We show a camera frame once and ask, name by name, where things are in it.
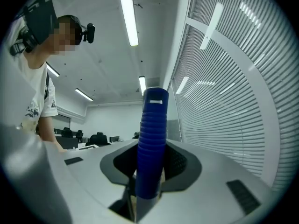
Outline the person's left forearm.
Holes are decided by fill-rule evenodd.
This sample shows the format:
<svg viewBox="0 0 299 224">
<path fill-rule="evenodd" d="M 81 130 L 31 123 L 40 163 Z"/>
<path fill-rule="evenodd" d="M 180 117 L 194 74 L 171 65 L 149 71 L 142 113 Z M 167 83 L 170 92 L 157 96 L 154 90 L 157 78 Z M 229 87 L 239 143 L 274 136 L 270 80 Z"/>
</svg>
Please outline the person's left forearm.
<svg viewBox="0 0 299 224">
<path fill-rule="evenodd" d="M 59 144 L 59 142 L 55 137 L 52 117 L 40 117 L 38 126 L 39 126 L 39 135 L 43 141 L 54 143 L 58 148 L 59 152 L 61 153 L 66 152 L 66 150 L 62 148 L 62 146 Z"/>
</svg>

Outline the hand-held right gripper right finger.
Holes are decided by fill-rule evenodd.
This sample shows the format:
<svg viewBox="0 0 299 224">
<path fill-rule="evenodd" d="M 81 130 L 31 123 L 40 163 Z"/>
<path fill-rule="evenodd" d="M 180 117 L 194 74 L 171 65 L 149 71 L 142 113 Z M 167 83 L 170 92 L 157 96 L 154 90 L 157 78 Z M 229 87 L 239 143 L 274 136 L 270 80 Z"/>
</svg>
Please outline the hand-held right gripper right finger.
<svg viewBox="0 0 299 224">
<path fill-rule="evenodd" d="M 268 211 L 274 193 L 243 166 L 193 144 L 168 142 L 194 154 L 202 165 L 201 174 L 186 190 L 163 193 L 139 224 L 254 224 Z M 248 215 L 227 186 L 234 180 L 241 181 L 260 203 Z"/>
</svg>

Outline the glass partition with blinds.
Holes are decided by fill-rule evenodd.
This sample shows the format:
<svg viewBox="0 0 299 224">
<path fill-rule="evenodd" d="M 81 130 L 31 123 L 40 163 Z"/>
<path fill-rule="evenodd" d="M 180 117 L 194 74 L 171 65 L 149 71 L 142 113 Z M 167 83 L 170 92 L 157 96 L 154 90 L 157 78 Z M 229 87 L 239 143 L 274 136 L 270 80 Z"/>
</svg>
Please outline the glass partition with blinds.
<svg viewBox="0 0 299 224">
<path fill-rule="evenodd" d="M 290 96 L 296 37 L 274 0 L 167 0 L 161 86 L 179 140 L 223 154 L 274 191 L 296 160 Z"/>
</svg>

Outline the white printed t-shirt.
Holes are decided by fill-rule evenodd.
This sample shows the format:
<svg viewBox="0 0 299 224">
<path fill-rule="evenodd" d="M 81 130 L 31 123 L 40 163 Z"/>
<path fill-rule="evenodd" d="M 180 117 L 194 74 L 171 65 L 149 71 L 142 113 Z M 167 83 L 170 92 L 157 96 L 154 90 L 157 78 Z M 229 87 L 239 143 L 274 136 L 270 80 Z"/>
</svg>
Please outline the white printed t-shirt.
<svg viewBox="0 0 299 224">
<path fill-rule="evenodd" d="M 23 19 L 14 21 L 0 46 L 0 122 L 35 132 L 40 117 L 53 118 L 58 112 L 46 61 L 39 60 L 42 54 L 10 54 L 24 25 Z"/>
</svg>

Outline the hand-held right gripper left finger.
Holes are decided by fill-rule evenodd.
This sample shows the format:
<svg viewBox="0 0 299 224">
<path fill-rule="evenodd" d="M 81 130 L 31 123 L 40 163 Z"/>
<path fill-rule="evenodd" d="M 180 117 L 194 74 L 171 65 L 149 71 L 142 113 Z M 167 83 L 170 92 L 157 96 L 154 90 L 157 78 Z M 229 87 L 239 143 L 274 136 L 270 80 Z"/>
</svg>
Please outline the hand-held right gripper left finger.
<svg viewBox="0 0 299 224">
<path fill-rule="evenodd" d="M 70 212 L 70 224 L 134 224 L 109 209 L 122 198 L 125 187 L 108 180 L 100 169 L 100 161 L 105 155 L 136 143 L 129 140 L 64 153 L 53 143 L 45 143 L 51 171 Z"/>
</svg>

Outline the blue-handled mop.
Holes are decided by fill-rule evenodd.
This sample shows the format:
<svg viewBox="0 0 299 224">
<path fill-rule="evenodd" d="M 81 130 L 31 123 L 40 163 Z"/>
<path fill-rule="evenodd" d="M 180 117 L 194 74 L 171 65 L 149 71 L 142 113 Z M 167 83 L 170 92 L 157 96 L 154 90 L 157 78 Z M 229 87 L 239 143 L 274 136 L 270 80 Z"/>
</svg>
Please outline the blue-handled mop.
<svg viewBox="0 0 299 224">
<path fill-rule="evenodd" d="M 166 146 L 168 99 L 168 92 L 162 88 L 148 88 L 144 92 L 135 183 L 137 222 L 157 202 Z"/>
</svg>

